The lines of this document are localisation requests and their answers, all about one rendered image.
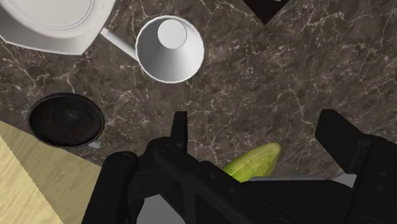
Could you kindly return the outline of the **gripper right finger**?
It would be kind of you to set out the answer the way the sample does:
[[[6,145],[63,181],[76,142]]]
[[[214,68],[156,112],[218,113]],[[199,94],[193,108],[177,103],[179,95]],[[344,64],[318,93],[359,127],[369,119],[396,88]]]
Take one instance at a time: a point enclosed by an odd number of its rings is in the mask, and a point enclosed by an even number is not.
[[[355,174],[347,224],[397,224],[397,144],[364,134],[334,109],[320,112],[316,139]]]

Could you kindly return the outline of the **white plate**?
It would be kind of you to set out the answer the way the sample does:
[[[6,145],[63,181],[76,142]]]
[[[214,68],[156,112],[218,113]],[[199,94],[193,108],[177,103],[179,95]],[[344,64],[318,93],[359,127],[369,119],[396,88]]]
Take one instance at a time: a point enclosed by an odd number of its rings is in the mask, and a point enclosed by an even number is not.
[[[0,38],[11,45],[81,55],[99,35],[116,0],[0,0]]]

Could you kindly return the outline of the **black round pan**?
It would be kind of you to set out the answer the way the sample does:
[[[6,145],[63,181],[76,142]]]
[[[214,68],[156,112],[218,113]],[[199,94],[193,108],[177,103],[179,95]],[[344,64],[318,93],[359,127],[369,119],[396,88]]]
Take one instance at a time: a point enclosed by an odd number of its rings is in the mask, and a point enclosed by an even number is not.
[[[104,114],[94,101],[70,92],[36,101],[26,120],[37,140],[58,148],[86,146],[102,134],[105,126]]]

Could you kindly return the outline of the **white mug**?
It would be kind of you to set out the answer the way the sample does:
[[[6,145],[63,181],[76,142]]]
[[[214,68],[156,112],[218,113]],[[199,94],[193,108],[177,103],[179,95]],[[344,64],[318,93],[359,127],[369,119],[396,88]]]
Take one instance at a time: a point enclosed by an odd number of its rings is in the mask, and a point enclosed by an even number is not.
[[[163,15],[148,21],[130,46],[103,28],[101,35],[136,60],[142,70],[162,83],[189,80],[201,68],[205,48],[199,31],[189,21]]]

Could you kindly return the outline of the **green banana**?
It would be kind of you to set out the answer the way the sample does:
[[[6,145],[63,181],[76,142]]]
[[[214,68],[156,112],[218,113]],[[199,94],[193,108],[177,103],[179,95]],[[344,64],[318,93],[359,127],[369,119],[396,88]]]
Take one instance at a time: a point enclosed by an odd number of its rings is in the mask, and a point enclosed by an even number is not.
[[[267,143],[246,152],[222,170],[240,183],[252,177],[271,176],[280,154],[278,143]]]

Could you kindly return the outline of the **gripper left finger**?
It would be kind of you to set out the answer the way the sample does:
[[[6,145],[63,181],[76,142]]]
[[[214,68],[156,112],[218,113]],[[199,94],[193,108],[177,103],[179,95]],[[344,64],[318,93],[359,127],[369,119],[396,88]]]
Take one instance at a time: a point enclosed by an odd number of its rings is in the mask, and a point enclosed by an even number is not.
[[[146,198],[160,195],[186,224],[289,224],[289,217],[208,161],[187,152],[187,113],[143,155],[119,151],[101,167],[81,224],[137,224]]]

